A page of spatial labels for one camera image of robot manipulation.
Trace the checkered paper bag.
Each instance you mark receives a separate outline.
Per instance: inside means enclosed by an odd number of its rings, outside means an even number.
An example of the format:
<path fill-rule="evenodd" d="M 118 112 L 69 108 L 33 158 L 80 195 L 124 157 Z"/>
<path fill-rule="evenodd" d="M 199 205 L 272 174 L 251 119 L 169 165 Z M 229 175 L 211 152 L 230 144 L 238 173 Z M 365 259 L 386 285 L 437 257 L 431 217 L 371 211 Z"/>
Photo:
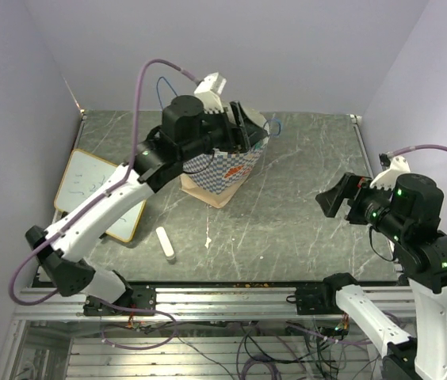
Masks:
<path fill-rule="evenodd" d="M 246 181 L 266 150 L 269 139 L 279 136 L 283 125 L 279 119 L 267 119 L 253 108 L 245 107 L 243 115 L 260 125 L 266 131 L 266 137 L 245 154 L 216 150 L 213 154 L 203 154 L 189 161 L 186 164 L 189 173 L 180 176 L 183 192 L 212 207 L 222 208 Z"/>

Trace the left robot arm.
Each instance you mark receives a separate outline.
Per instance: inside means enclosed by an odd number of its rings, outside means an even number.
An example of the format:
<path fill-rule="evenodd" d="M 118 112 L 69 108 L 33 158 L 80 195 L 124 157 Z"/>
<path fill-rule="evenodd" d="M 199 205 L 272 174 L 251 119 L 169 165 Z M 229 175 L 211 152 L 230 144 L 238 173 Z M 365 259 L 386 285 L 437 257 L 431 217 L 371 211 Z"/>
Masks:
<path fill-rule="evenodd" d="M 195 96 L 175 97 L 162 110 L 160 125 L 137 145 L 130 163 L 117 166 L 65 218 L 45 229 L 33 226 L 27 241 L 61 296 L 83 293 L 102 299 L 111 313 L 123 314 L 131 306 L 131 291 L 117 272 L 86 260 L 94 242 L 135 205 L 182 175 L 186 162 L 216 150 L 245 154 L 267 135 L 265 117 L 238 101 L 210 112 Z"/>

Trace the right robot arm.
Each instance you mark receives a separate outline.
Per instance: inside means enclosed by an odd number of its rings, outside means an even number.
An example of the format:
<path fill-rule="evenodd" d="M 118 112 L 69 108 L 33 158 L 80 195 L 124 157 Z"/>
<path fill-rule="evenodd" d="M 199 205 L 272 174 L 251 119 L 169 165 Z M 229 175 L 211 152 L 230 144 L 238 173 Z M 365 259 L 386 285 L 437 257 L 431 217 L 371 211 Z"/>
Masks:
<path fill-rule="evenodd" d="M 369 226 L 394 245 L 415 301 L 416 335 L 393 323 L 349 273 L 323 280 L 319 304 L 359 326 L 382 358 L 386 379 L 447 379 L 447 234 L 438 229 L 444 194 L 429 177 L 403 173 L 388 190 L 345 173 L 315 200 L 328 218 L 343 202 L 346 221 Z"/>

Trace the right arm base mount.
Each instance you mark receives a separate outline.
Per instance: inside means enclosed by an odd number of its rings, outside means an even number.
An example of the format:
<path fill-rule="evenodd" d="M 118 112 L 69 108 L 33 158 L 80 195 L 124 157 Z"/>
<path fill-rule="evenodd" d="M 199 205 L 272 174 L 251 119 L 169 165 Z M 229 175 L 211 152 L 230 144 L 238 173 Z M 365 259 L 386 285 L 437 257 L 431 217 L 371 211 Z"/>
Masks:
<path fill-rule="evenodd" d="M 296 307 L 300 316 L 338 314 L 340 309 L 334 301 L 334 292 L 326 285 L 297 287 L 286 297 L 288 304 Z"/>

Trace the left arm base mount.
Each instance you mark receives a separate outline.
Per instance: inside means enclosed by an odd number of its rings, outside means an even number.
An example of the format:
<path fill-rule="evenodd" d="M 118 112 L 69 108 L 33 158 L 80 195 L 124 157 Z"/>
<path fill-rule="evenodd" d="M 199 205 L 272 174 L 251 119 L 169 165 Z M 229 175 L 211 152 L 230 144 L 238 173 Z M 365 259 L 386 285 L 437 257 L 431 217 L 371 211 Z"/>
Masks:
<path fill-rule="evenodd" d="M 155 289 L 146 286 L 139 286 L 132 284 L 117 301 L 113 303 L 114 306 L 129 309 L 141 309 L 140 312 L 127 312 L 121 309 L 116 309 L 107 306 L 95 297 L 87 297 L 86 303 L 83 306 L 83 314 L 86 317 L 111 317 L 120 315 L 138 315 L 150 317 L 153 316 L 153 310 L 156 306 L 156 292 Z"/>

